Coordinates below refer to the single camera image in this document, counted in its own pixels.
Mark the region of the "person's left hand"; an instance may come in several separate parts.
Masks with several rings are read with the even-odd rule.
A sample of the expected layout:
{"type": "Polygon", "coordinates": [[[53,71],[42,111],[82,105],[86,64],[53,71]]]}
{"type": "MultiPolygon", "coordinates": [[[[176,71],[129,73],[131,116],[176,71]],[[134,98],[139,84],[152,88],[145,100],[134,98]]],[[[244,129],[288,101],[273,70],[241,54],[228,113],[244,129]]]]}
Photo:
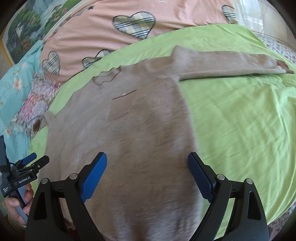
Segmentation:
{"type": "MultiPolygon", "coordinates": [[[[25,201],[27,202],[27,205],[23,208],[23,212],[25,214],[29,214],[32,202],[34,200],[34,190],[32,189],[32,185],[30,183],[26,185],[26,189],[27,191],[25,193],[25,201]]],[[[19,213],[16,210],[17,207],[21,206],[20,201],[14,197],[6,197],[4,202],[11,218],[14,219],[20,225],[27,225],[27,222],[24,221],[24,219],[19,215],[19,213]]]]}

